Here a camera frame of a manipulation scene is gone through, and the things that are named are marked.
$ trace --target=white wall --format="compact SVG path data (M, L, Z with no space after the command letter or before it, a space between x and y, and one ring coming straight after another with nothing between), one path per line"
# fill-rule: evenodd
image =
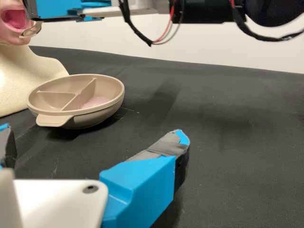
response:
M133 23L151 39L162 33L167 20L167 15L133 16ZM263 28L251 21L249 25L255 31L275 36L299 30L304 27L303 22L302 16L279 28ZM261 42L243 34L234 23L182 25L170 43L153 47L139 40L122 18L45 23L31 45L304 73L304 35L288 42Z

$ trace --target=gray tape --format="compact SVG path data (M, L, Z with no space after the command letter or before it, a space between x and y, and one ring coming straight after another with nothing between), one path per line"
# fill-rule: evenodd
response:
M181 145L179 142L180 138L175 134L175 131L169 132L148 149L139 152L127 161L158 158L161 155L179 157L184 154L189 147L188 145Z
M14 133L10 127L0 132L0 164L14 168L17 158L17 149Z

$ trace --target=mannequin neck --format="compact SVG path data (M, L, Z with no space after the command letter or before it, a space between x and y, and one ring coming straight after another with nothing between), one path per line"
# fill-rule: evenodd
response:
M58 60L37 56L27 45L0 45L0 117L25 109L38 85L67 75Z

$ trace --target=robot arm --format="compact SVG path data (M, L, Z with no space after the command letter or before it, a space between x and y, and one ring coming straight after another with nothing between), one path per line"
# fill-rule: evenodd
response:
M149 40L132 24L130 15L169 13L172 23L224 23L236 22L247 35L262 41L286 41L304 32L280 38L265 37L251 31L246 25L246 15L255 23L274 27L284 25L304 12L303 0L23 0L28 17L39 23L28 35L40 31L41 22L64 20L92 21L106 17L123 16L132 30L149 46Z

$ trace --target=bowl handle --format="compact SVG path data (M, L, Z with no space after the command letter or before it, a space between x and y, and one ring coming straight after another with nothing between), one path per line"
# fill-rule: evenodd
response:
M36 123L41 127L62 127L73 116L72 115L44 115L39 114L36 118Z

